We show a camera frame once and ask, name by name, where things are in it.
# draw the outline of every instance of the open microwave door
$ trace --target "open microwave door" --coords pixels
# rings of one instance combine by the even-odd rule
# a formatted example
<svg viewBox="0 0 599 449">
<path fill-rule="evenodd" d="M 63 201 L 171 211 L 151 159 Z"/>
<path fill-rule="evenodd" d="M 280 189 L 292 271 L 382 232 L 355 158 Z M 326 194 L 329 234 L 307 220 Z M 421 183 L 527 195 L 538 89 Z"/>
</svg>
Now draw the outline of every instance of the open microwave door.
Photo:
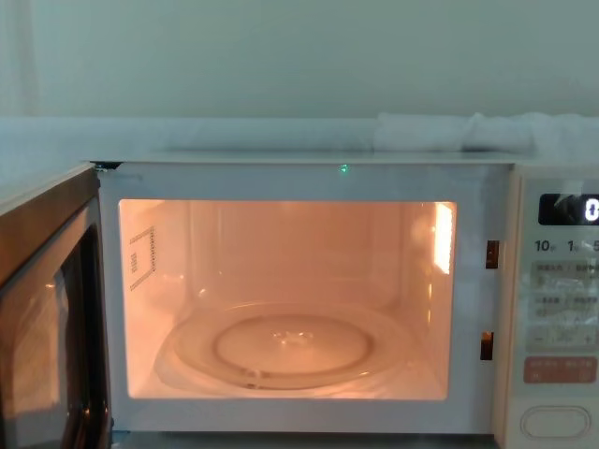
<svg viewBox="0 0 599 449">
<path fill-rule="evenodd" d="M 110 443 L 97 189 L 86 165 L 0 202 L 2 448 Z"/>
</svg>

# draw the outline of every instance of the button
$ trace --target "button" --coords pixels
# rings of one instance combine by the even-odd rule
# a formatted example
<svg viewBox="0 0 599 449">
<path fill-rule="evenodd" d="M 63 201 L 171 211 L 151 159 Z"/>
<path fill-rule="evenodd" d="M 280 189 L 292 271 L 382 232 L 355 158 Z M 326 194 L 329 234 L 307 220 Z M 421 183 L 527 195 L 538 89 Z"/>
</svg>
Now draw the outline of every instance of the button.
<svg viewBox="0 0 599 449">
<path fill-rule="evenodd" d="M 596 357 L 531 356 L 524 361 L 526 384 L 594 384 Z"/>
<path fill-rule="evenodd" d="M 520 428 L 534 440 L 577 440 L 591 427 L 591 416 L 582 407 L 533 407 L 522 416 Z"/>
</svg>

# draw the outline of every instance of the microwave oven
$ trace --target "microwave oven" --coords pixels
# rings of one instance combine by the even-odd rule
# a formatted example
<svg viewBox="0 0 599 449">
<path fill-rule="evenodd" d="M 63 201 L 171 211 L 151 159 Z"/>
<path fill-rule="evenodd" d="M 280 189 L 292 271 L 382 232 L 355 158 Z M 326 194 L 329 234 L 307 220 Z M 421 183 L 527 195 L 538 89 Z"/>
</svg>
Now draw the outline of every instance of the microwave oven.
<svg viewBox="0 0 599 449">
<path fill-rule="evenodd" d="M 475 152 L 77 169 L 0 210 L 2 439 L 597 447 L 598 173 Z"/>
</svg>

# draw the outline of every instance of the wall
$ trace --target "wall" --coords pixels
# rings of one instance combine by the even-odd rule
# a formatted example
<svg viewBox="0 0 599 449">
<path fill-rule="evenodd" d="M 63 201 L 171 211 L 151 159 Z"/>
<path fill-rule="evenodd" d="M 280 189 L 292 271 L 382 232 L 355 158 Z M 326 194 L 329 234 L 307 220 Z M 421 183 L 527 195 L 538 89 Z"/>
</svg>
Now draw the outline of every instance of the wall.
<svg viewBox="0 0 599 449">
<path fill-rule="evenodd" d="M 596 0 L 0 2 L 35 71 L 5 114 L 599 115 Z"/>
<path fill-rule="evenodd" d="M 0 116 L 37 112 L 35 59 L 29 2 L 0 0 Z"/>
</svg>

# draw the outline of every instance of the door release button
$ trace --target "door release button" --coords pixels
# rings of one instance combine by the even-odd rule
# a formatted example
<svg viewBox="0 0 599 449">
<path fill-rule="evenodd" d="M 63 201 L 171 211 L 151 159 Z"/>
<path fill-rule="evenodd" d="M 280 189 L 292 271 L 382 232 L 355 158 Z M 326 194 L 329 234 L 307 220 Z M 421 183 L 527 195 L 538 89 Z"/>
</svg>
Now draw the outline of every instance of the door release button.
<svg viewBox="0 0 599 449">
<path fill-rule="evenodd" d="M 522 416 L 520 428 L 529 438 L 582 438 L 591 427 L 591 416 L 582 407 L 534 407 Z"/>
</svg>

